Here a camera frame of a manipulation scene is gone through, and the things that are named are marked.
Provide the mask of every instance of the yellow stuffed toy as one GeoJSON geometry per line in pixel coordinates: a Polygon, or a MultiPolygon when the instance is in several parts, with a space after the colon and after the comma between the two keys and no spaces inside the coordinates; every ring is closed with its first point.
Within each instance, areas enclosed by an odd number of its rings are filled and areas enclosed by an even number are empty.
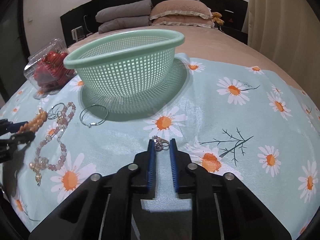
{"type": "Polygon", "coordinates": [[[216,23],[219,24],[219,25],[223,25],[223,24],[224,24],[224,21],[220,19],[220,18],[222,17],[222,14],[221,14],[221,13],[213,12],[213,13],[211,13],[211,14],[212,14],[212,20],[213,20],[214,22],[216,22],[216,23]]]}

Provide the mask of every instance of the plastic container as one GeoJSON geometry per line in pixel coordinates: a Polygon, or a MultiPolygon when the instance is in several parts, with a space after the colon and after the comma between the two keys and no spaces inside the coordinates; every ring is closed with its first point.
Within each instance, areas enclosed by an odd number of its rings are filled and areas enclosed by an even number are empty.
{"type": "Polygon", "coordinates": [[[24,76],[41,93],[60,89],[74,77],[75,71],[63,65],[68,50],[60,39],[53,39],[31,55],[24,76]]]}
{"type": "Polygon", "coordinates": [[[129,96],[149,90],[167,75],[182,33],[136,30],[92,41],[64,59],[86,86],[103,96],[129,96]]]}

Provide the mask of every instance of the peach pillow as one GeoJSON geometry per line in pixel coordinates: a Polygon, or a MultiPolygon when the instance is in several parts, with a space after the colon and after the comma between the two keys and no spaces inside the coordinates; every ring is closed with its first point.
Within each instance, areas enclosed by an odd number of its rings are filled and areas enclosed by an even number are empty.
{"type": "Polygon", "coordinates": [[[166,15],[200,16],[203,19],[212,18],[209,8],[204,3],[196,0],[167,0],[158,3],[151,11],[150,20],[166,15]]]}
{"type": "Polygon", "coordinates": [[[159,17],[152,22],[152,25],[186,25],[213,28],[211,19],[203,19],[199,16],[167,15],[159,17]]]}

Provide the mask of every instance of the metal screw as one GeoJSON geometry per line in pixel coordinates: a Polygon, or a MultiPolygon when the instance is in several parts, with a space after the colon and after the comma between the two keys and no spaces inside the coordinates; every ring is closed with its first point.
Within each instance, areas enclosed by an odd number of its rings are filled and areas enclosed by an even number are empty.
{"type": "Polygon", "coordinates": [[[189,163],[187,167],[189,170],[195,170],[198,167],[198,165],[195,163],[189,163]]]}
{"type": "Polygon", "coordinates": [[[129,164],[129,166],[128,166],[128,169],[129,169],[130,171],[135,171],[137,168],[138,168],[138,165],[135,164],[135,163],[131,163],[131,164],[129,164]]]}
{"type": "Polygon", "coordinates": [[[224,177],[225,177],[227,180],[233,180],[233,179],[235,178],[235,176],[234,176],[232,173],[230,173],[230,172],[224,174],[224,177]]]}
{"type": "Polygon", "coordinates": [[[91,179],[92,181],[97,181],[97,180],[99,180],[100,178],[101,178],[101,175],[98,174],[98,173],[92,174],[92,175],[90,176],[90,179],[91,179]]]}

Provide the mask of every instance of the pillow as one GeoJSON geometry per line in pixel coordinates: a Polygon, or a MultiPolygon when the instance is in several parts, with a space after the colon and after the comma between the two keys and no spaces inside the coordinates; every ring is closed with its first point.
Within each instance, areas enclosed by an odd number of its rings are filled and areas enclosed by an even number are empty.
{"type": "Polygon", "coordinates": [[[99,26],[99,34],[115,30],[149,26],[149,16],[125,17],[103,23],[99,26]]]}
{"type": "Polygon", "coordinates": [[[186,25],[213,28],[211,19],[203,19],[199,16],[167,15],[159,17],[152,22],[152,25],[186,25]]]}
{"type": "Polygon", "coordinates": [[[209,8],[196,0],[167,0],[158,3],[151,11],[150,20],[166,15],[200,16],[203,19],[212,17],[209,8]]]}
{"type": "Polygon", "coordinates": [[[96,15],[96,21],[98,23],[104,23],[117,18],[149,15],[151,9],[151,0],[113,6],[99,11],[96,15]]]}

